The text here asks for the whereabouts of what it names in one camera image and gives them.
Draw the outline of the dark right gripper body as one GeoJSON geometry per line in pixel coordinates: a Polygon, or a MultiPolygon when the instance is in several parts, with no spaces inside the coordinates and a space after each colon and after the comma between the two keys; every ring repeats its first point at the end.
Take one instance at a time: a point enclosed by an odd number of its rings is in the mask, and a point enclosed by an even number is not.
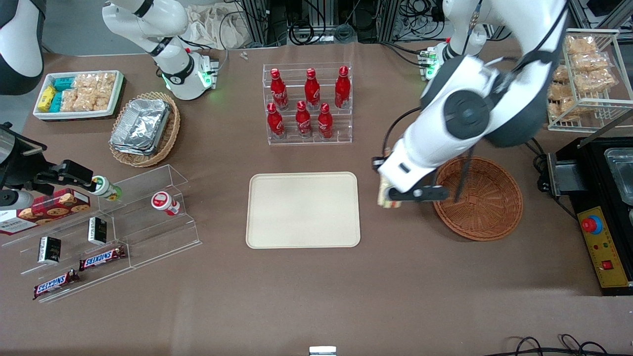
{"type": "Polygon", "coordinates": [[[0,125],[1,187],[45,192],[47,184],[37,180],[41,172],[50,168],[43,155],[47,146],[12,131],[12,126],[12,123],[0,125]]]}

